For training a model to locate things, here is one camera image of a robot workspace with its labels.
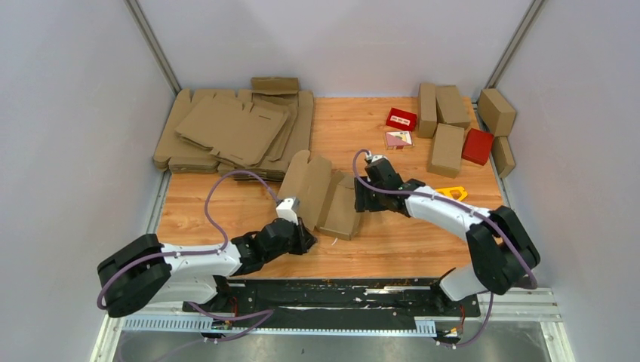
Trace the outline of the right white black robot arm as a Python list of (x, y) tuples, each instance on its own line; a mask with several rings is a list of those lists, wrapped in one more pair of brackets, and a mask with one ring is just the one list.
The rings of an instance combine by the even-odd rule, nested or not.
[(403, 180), (383, 155), (366, 149), (365, 177), (355, 176), (355, 210), (391, 211), (429, 222), (465, 241), (470, 264), (445, 273), (431, 294), (439, 314), (451, 314), (461, 299), (483, 292), (503, 295), (524, 279), (537, 288), (533, 269), (540, 254), (515, 211), (473, 207), (445, 196), (427, 184)]

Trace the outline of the brown cardboard box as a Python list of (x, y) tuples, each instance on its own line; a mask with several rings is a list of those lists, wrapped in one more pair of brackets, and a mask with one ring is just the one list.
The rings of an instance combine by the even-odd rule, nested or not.
[(340, 240), (353, 239), (361, 214), (355, 211), (355, 177), (333, 170), (330, 160), (297, 152), (279, 188), (278, 198), (296, 198), (297, 215), (310, 231)]

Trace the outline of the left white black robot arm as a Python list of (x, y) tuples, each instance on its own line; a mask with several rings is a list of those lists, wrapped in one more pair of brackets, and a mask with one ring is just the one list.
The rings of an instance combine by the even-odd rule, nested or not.
[(163, 302), (194, 302), (223, 311), (231, 302), (224, 280), (257, 272), (285, 254), (308, 253), (316, 241), (301, 220), (282, 218), (217, 245), (163, 244), (157, 235), (145, 234), (98, 265), (97, 305), (112, 318)]

